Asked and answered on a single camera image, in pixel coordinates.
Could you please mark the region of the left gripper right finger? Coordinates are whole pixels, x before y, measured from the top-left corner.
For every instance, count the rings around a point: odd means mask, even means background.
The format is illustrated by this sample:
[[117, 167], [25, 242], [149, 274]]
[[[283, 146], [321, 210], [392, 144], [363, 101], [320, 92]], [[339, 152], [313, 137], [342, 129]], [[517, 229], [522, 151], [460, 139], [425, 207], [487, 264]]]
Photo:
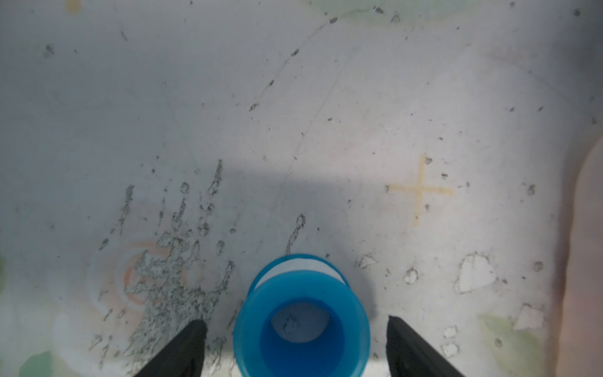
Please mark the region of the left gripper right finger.
[[463, 377], [400, 317], [389, 316], [386, 357], [392, 377]]

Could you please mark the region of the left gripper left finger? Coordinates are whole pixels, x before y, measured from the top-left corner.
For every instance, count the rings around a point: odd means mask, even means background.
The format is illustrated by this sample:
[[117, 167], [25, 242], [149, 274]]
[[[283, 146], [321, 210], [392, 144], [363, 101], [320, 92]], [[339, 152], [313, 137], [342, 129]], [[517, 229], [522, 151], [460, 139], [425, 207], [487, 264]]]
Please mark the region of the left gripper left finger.
[[200, 377], [204, 366], [207, 325], [193, 320], [136, 377]]

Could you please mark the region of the blue tape roll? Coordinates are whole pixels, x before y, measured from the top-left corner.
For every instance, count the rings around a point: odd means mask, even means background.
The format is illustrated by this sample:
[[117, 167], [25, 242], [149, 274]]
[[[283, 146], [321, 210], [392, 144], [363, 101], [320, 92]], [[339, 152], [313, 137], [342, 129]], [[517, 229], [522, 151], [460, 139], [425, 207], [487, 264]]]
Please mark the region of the blue tape roll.
[[369, 319], [334, 265], [291, 254], [253, 280], [233, 351], [243, 376], [361, 376], [371, 353]]

